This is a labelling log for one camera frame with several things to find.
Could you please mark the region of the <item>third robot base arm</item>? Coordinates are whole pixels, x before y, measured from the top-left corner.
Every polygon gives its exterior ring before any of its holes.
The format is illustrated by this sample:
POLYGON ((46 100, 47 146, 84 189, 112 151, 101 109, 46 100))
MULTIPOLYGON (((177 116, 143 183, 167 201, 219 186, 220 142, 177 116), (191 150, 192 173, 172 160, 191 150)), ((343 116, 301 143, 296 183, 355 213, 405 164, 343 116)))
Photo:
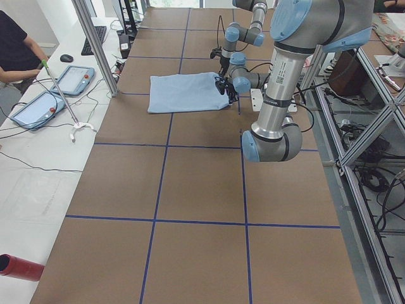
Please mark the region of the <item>third robot base arm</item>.
POLYGON ((387 77, 404 78, 404 44, 401 44, 396 54, 374 55, 378 62, 378 69, 387 77))

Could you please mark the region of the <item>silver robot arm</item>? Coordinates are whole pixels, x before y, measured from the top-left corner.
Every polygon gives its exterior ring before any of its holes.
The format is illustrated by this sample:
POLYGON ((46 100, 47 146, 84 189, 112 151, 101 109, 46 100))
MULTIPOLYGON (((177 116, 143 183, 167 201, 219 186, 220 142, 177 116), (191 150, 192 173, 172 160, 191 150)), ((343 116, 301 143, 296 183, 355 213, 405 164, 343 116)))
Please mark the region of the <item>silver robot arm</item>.
POLYGON ((237 22, 230 23, 224 32, 225 42, 222 47, 218 46, 213 49, 210 58, 215 56, 220 57, 220 71, 218 72, 221 77, 224 77, 230 66, 230 57, 237 51, 237 43, 244 42, 247 45, 261 46, 263 44, 265 35, 263 34, 263 23, 265 20, 268 5, 266 1, 260 0, 234 0, 233 6, 242 10, 250 11, 252 19, 249 28, 239 25, 237 22))
POLYGON ((249 28, 231 23, 220 55, 221 72, 237 93, 267 85, 258 119, 242 135, 242 150, 251 162, 284 162, 302 146, 298 124, 288 116, 306 58, 321 46, 326 53, 366 44, 371 35, 373 1, 279 1, 270 25, 274 41, 273 67, 268 77, 247 71, 238 42, 261 46, 266 1, 234 1, 253 13, 249 28))

